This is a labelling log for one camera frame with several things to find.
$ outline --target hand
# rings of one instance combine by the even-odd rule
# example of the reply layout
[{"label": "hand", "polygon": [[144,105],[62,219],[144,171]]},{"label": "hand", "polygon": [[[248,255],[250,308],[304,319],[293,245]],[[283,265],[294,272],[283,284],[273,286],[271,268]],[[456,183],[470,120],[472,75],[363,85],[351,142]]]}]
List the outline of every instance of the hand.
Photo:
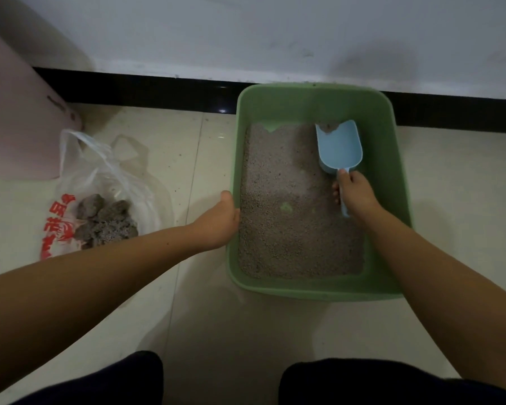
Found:
[{"label": "hand", "polygon": [[203,250],[212,250],[229,243],[238,231],[240,209],[228,190],[221,192],[221,200],[192,223]]},{"label": "hand", "polygon": [[360,223],[364,223],[367,216],[376,210],[381,210],[373,188],[364,175],[358,171],[347,173],[341,169],[337,171],[337,181],[332,185],[333,197],[337,204],[341,203],[339,199],[339,183],[341,183],[341,196],[345,206],[352,217],[355,217]]}]

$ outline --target pink container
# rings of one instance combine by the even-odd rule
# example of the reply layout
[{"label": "pink container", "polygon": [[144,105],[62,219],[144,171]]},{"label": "pink container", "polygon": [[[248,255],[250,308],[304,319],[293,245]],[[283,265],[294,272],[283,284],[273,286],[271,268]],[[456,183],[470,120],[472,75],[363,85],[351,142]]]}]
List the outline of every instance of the pink container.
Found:
[{"label": "pink container", "polygon": [[58,177],[60,131],[81,128],[80,116],[0,38],[0,176]]}]

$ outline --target tile floor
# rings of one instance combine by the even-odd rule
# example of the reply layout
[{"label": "tile floor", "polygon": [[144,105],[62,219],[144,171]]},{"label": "tile floor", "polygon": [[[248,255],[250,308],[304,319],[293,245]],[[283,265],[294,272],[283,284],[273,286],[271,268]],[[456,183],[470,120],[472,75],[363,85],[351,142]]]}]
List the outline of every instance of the tile floor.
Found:
[{"label": "tile floor", "polygon": [[[125,168],[145,174],[166,225],[193,221],[229,188],[234,115],[78,108],[88,133],[111,143]],[[506,134],[401,127],[399,140],[417,231],[506,289]],[[0,273],[37,259],[54,186],[0,180]],[[0,404],[138,349],[161,355],[165,403],[180,405],[275,403],[287,366],[333,356],[456,375],[404,299],[324,303],[245,292],[227,277],[220,249],[142,289],[0,394]]]}]

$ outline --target litter box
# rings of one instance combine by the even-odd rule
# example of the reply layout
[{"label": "litter box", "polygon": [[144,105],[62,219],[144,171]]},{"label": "litter box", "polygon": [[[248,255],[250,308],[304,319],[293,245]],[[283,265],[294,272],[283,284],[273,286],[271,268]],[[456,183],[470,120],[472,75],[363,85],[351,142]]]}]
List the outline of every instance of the litter box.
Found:
[{"label": "litter box", "polygon": [[[337,84],[253,85],[240,94],[236,116],[237,139],[231,189],[237,207],[244,155],[244,138],[252,123],[268,131],[291,123],[344,122],[353,119],[360,133],[363,161],[358,170],[369,179],[379,202],[412,226],[405,173],[388,98],[365,87]],[[318,279],[256,279],[238,265],[238,238],[227,246],[227,267],[240,287],[264,294],[323,301],[367,301],[401,297],[396,279],[365,236],[364,268],[359,274]]]}]

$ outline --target person's left arm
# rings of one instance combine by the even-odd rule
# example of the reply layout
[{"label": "person's left arm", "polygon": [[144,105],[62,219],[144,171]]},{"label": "person's left arm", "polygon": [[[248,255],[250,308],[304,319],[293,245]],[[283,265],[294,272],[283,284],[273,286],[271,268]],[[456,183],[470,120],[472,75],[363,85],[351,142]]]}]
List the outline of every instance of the person's left arm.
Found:
[{"label": "person's left arm", "polygon": [[142,287],[238,230],[229,192],[194,223],[0,275],[0,391],[62,352]]}]

